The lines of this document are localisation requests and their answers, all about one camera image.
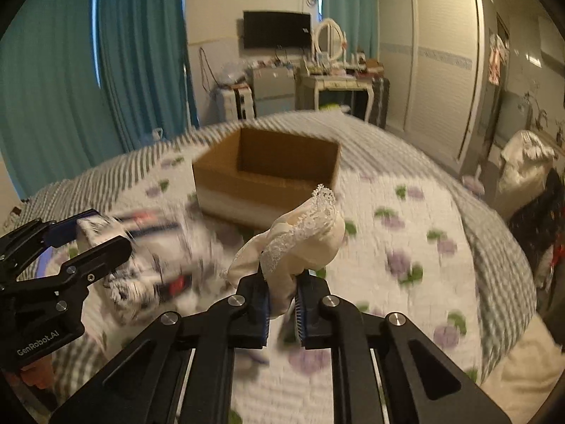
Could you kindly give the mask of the black white patterned cloth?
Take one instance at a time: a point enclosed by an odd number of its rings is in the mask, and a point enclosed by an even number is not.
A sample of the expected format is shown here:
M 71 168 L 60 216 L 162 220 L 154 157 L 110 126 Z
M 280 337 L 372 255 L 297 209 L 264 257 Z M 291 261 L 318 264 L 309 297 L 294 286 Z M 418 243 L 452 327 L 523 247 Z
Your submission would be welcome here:
M 192 208 L 144 209 L 78 220 L 78 237 L 91 249 L 127 239 L 127 261 L 102 279 L 102 294 L 121 325 L 142 324 L 162 309 L 185 315 L 231 289 L 231 250 L 214 224 Z

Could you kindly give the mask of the cream lace sock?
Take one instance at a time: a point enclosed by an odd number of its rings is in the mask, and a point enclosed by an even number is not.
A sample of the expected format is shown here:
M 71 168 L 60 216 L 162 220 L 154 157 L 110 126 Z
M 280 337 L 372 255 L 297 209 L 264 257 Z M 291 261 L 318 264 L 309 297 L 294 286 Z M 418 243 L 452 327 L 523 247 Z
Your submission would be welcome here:
M 332 189 L 318 186 L 296 209 L 277 218 L 237 252 L 228 271 L 233 286 L 261 271 L 268 285 L 270 317 L 284 315 L 297 292 L 297 275 L 317 271 L 336 257 L 345 237 L 345 219 Z

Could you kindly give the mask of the white floral quilt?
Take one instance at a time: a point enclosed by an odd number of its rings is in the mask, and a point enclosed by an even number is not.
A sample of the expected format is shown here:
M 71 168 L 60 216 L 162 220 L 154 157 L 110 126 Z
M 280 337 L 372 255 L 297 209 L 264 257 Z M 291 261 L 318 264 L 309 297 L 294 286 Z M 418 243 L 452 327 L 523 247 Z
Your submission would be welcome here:
M 117 209 L 78 225 L 78 240 L 55 251 L 47 271 L 117 235 L 132 258 L 94 285 L 85 332 L 55 354 L 56 386 L 70 397 L 158 315 L 191 315 L 234 292 L 261 264 L 259 235 L 204 216 L 191 162 L 204 147 L 168 152 Z M 336 212 L 345 223 L 332 259 L 308 258 L 331 291 L 376 316 L 406 315 L 461 367 L 482 363 L 475 270 L 455 202 L 426 178 L 339 174 Z M 232 408 L 244 423 L 330 423 L 331 366 L 325 350 L 301 348 L 294 320 L 277 315 L 267 347 L 236 359 Z

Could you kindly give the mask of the grey checked bedsheet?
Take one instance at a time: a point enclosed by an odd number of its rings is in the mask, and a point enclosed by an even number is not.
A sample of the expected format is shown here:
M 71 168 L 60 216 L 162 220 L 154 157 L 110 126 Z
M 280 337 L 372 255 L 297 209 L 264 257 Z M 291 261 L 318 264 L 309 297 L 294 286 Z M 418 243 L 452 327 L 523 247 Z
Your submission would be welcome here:
M 374 314 L 404 311 L 428 336 L 457 329 L 440 347 L 478 384 L 487 382 L 535 312 L 527 258 L 500 216 L 397 137 L 333 112 L 283 113 L 255 122 L 264 130 L 319 137 L 341 147 L 335 195 L 347 225 L 328 284 Z M 155 143 L 52 183 L 24 206 L 22 221 L 59 220 L 90 208 L 198 209 L 192 162 L 238 125 L 213 124 Z M 205 217 L 231 250 L 237 227 Z

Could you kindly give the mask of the brown cardboard box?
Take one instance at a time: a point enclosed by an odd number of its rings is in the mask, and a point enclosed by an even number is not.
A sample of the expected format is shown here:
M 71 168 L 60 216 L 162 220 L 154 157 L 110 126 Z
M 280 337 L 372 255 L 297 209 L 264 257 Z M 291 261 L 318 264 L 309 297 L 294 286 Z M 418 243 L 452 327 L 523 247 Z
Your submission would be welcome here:
M 192 162 L 202 212 L 262 231 L 335 185 L 339 143 L 288 132 L 242 127 Z

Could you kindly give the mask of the teal left curtain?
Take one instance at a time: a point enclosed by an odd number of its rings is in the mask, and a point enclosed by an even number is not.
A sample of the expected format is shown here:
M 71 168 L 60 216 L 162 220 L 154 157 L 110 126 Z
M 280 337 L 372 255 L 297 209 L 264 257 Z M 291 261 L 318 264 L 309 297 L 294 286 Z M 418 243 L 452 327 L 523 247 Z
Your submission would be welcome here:
M 197 125 L 185 0 L 1 0 L 1 154 L 18 194 Z

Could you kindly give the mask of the teal curtain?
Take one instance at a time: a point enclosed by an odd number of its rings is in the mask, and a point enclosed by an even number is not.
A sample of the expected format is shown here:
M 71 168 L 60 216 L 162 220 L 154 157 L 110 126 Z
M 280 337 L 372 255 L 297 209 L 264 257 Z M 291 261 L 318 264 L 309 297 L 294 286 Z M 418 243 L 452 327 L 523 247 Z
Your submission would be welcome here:
M 1 154 L 18 194 L 197 125 L 185 0 L 1 0 Z
M 347 35 L 348 54 L 360 49 L 368 58 L 376 57 L 376 0 L 322 0 L 322 10 Z

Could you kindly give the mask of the white black suitcase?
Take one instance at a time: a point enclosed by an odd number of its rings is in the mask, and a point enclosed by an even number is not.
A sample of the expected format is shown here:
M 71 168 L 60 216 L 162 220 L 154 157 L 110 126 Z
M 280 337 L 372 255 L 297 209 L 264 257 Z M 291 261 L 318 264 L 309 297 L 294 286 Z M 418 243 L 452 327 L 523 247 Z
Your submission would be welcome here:
M 252 89 L 247 83 L 218 88 L 215 102 L 221 122 L 254 120 L 256 117 Z

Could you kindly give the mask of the white bundled laundry bag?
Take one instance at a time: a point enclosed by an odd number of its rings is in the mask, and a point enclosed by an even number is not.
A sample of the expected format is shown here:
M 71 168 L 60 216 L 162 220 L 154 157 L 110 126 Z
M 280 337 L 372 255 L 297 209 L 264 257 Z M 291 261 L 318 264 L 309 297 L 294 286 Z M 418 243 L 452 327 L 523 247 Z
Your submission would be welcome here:
M 557 155 L 529 130 L 516 132 L 501 152 L 493 209 L 505 220 L 543 193 Z

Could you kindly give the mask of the grey mini fridge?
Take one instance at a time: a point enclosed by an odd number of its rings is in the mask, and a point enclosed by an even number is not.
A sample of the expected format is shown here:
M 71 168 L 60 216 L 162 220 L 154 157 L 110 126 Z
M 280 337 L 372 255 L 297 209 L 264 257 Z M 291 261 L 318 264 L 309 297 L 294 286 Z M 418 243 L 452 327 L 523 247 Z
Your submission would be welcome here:
M 263 67 L 253 69 L 252 90 L 257 117 L 295 109 L 295 75 L 290 68 Z

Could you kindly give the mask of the white dressing table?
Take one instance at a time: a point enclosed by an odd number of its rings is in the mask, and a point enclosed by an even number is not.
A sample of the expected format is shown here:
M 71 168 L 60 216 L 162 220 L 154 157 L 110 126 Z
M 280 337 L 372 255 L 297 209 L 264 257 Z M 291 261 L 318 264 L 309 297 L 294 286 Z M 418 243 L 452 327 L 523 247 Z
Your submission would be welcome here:
M 296 108 L 299 110 L 320 109 L 320 93 L 323 91 L 349 91 L 351 93 L 363 91 L 367 94 L 367 105 L 364 122 L 370 119 L 371 109 L 374 105 L 374 87 L 371 81 L 354 76 L 314 75 L 303 68 L 296 76 Z

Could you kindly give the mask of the oval vanity mirror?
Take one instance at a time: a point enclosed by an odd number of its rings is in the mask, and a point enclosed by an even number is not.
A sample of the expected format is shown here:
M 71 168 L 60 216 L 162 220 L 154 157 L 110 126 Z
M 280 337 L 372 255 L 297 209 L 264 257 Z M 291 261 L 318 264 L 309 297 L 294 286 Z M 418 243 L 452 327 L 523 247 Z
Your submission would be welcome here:
M 332 18 L 323 19 L 311 34 L 313 57 L 338 62 L 346 55 L 347 37 Z

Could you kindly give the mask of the white wardrobe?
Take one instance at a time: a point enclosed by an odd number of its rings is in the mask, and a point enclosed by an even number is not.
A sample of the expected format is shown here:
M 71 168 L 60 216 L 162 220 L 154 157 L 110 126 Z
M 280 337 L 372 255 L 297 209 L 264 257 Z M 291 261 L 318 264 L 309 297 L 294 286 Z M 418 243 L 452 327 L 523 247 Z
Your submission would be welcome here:
M 376 0 L 386 129 L 455 175 L 478 160 L 487 87 L 487 0 Z

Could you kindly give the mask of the teal right curtain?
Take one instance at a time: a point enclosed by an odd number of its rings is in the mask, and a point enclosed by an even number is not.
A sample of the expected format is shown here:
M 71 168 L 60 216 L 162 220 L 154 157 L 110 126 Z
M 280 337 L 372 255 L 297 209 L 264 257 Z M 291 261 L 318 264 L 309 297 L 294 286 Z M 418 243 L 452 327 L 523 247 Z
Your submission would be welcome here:
M 376 0 L 322 0 L 322 10 L 347 35 L 348 54 L 360 49 L 368 58 L 376 57 Z

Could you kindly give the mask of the black wall television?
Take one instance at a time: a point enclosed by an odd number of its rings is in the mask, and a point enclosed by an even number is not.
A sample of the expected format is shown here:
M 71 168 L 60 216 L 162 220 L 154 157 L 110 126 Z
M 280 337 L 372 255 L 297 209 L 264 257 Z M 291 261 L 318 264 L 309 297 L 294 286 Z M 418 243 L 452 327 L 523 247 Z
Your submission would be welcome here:
M 305 12 L 244 12 L 243 47 L 254 49 L 307 49 L 311 43 L 311 16 Z

